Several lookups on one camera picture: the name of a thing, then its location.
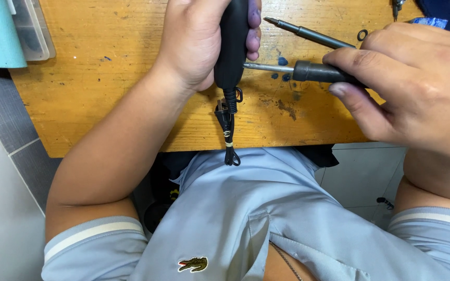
crocodile logo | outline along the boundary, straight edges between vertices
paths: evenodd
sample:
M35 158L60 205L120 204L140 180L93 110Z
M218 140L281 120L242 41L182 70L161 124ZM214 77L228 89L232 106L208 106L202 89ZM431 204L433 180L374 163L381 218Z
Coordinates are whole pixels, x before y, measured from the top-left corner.
M205 270L206 267L208 267L208 259L206 257L194 257L189 260L182 260L178 262L178 264L181 265L181 267L178 269L178 272L182 272L194 267L191 270L191 272L194 273Z

necklace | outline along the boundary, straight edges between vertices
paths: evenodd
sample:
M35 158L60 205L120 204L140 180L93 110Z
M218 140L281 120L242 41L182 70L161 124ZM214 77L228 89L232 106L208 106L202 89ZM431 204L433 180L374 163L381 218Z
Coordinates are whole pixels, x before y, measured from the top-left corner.
M294 269L294 267L292 267L291 263L289 262L288 259L286 259L286 257L284 256L284 254L280 251L279 247L277 247L277 245L275 245L274 243L272 243L271 241L268 241L268 243L270 243L270 245L272 245L272 247L274 249L276 249L276 251L280 254L280 256L282 257L282 259L286 262L286 264L289 266L289 268L291 269L291 271L296 275L296 278L298 278L298 281L303 281L303 279L299 276L298 272L296 272L296 270Z

striped sleeve cuff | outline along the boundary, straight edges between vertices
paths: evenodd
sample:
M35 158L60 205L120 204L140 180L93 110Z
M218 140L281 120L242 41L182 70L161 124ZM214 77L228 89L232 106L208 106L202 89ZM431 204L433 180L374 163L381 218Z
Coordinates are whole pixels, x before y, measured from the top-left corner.
M418 207L404 210L391 218L389 230L401 222L437 221L450 225L450 208Z
M119 231L144 235L140 222L129 216L116 215L90 220L71 227L51 239L45 246L45 263L60 251L78 242L93 239L99 234Z

o-ring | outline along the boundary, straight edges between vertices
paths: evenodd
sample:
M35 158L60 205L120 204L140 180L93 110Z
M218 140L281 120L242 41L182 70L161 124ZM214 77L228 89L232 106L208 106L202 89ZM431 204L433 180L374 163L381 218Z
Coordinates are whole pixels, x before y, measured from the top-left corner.
M367 37L368 34L369 34L369 33L367 32L367 29L362 29L362 30L359 31L359 33L357 34L357 40L359 40L359 41L364 41L364 39L366 39L366 37Z

table surface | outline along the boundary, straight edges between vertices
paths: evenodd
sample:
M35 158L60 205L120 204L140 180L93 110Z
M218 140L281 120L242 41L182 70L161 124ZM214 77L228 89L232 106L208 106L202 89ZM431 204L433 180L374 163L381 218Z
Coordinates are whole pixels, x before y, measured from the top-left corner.
M357 33L393 21L391 1L264 0L262 16L303 25L359 47ZM157 55L167 1L40 0L57 56L10 73L50 157L63 157L146 73ZM399 21L422 16L407 1ZM329 48L263 21L261 63L321 62ZM297 82L246 69L244 101L235 117L234 146L365 142L328 84ZM213 114L222 93L192 97L161 151L224 149ZM383 102L376 93L372 96Z

